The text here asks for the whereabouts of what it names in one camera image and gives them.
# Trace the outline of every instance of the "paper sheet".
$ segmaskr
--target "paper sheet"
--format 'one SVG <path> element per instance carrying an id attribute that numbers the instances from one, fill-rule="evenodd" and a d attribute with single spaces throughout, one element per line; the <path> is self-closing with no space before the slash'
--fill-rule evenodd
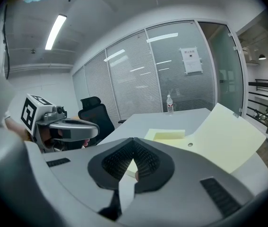
<path id="1" fill-rule="evenodd" d="M 150 129 L 145 139 L 154 140 L 157 132 Z M 266 137 L 242 117 L 216 104 L 213 111 L 190 136 L 183 139 L 156 139 L 156 141 L 202 155 L 228 173 L 245 163 L 263 144 Z M 137 167 L 132 161 L 128 174 L 135 174 Z"/>

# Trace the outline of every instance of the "glass door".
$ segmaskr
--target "glass door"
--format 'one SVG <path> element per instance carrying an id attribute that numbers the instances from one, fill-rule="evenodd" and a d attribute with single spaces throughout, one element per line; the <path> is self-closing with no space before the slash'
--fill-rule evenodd
<path id="1" fill-rule="evenodd" d="M 200 23 L 200 26 L 207 37 L 215 63 L 218 103 L 241 115 L 243 77 L 233 37 L 225 25 Z"/>

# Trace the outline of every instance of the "table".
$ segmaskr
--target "table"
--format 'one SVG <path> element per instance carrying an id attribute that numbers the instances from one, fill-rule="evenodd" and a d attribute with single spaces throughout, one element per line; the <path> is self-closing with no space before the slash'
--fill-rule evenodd
<path id="1" fill-rule="evenodd" d="M 120 125 L 99 145 L 122 138 L 144 138 L 149 129 L 185 130 L 185 135 L 190 135 L 195 132 L 209 114 L 210 111 L 206 108 L 177 111 L 173 114 L 137 113 Z M 268 189 L 268 168 L 257 153 L 236 169 L 232 175 L 254 195 Z M 132 188 L 130 184 L 135 183 L 135 179 L 127 175 L 124 176 L 124 179 L 121 181 L 122 188 L 126 188 L 126 186 Z"/>

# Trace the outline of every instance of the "ceiling light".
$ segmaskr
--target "ceiling light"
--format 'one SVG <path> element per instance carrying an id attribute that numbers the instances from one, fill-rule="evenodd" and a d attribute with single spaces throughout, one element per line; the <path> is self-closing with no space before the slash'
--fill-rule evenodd
<path id="1" fill-rule="evenodd" d="M 173 33 L 173 34 L 168 34 L 168 35 L 161 35 L 161 36 L 157 36 L 157 37 L 148 39 L 147 42 L 150 43 L 150 42 L 153 42 L 153 41 L 156 41 L 156 40 L 163 40 L 163 39 L 177 37 L 177 36 L 178 36 L 178 33 Z"/>
<path id="2" fill-rule="evenodd" d="M 150 72 L 147 72 L 147 73 L 143 73 L 143 74 L 140 74 L 140 75 L 142 76 L 142 75 L 146 75 L 146 74 L 149 74 L 149 73 L 150 73 Z"/>
<path id="3" fill-rule="evenodd" d="M 142 68 L 144 68 L 144 66 L 143 67 L 139 67 L 139 68 L 134 69 L 134 70 L 130 70 L 130 72 L 135 71 L 135 70 L 139 70 L 139 69 L 142 69 Z"/>
<path id="4" fill-rule="evenodd" d="M 164 68 L 164 69 L 161 69 L 161 70 L 167 70 L 167 69 L 169 69 L 169 68 Z M 158 71 L 160 71 L 160 70 L 158 70 Z"/>
<path id="5" fill-rule="evenodd" d="M 120 59 L 115 60 L 114 62 L 111 62 L 111 63 L 110 63 L 110 66 L 111 66 L 111 67 L 114 67 L 114 66 L 120 64 L 121 62 L 126 61 L 128 58 L 129 58 L 129 57 L 128 57 L 127 55 L 122 56 Z"/>
<path id="6" fill-rule="evenodd" d="M 120 50 L 118 52 L 116 52 L 115 54 L 113 55 L 110 55 L 108 58 L 104 59 L 105 62 L 109 61 L 111 58 L 114 58 L 116 57 L 117 55 L 120 55 L 121 53 L 125 52 L 125 50 Z"/>
<path id="7" fill-rule="evenodd" d="M 259 56 L 259 60 L 265 60 L 265 59 L 266 59 L 265 55 L 261 54 L 261 55 Z"/>
<path id="8" fill-rule="evenodd" d="M 48 38 L 48 41 L 47 41 L 47 44 L 45 46 L 45 49 L 46 50 L 51 50 L 52 47 L 53 47 L 53 44 L 54 44 L 54 41 L 56 39 L 56 36 L 58 34 L 58 32 L 60 31 L 64 21 L 66 21 L 67 19 L 67 16 L 64 16 L 64 15 L 61 15 L 59 14 L 54 25 L 53 25 L 53 28 L 50 32 L 50 35 L 49 35 L 49 38 Z"/>
<path id="9" fill-rule="evenodd" d="M 163 63 L 167 63 L 167 62 L 171 62 L 171 61 L 163 61 L 163 62 L 159 62 L 159 63 L 156 63 L 156 65 L 163 64 Z"/>

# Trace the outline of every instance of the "window blinds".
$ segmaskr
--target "window blinds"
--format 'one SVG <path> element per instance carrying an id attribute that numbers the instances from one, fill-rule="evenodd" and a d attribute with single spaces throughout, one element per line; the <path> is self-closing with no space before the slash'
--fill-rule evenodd
<path id="1" fill-rule="evenodd" d="M 174 111 L 207 108 L 215 105 L 213 69 L 203 37 L 194 22 L 181 22 L 147 30 L 151 43 L 162 95 L 167 111 L 169 92 Z M 202 72 L 185 73 L 180 48 L 196 47 L 202 62 Z"/>
<path id="2" fill-rule="evenodd" d="M 120 118 L 113 96 L 107 62 L 104 61 L 105 59 L 105 52 L 103 51 L 85 65 L 86 83 L 90 96 L 100 98 L 106 107 L 113 125 L 117 128 L 120 125 L 118 124 Z"/>
<path id="3" fill-rule="evenodd" d="M 162 111 L 154 60 L 144 31 L 108 48 L 107 60 L 122 120 L 137 113 Z"/>

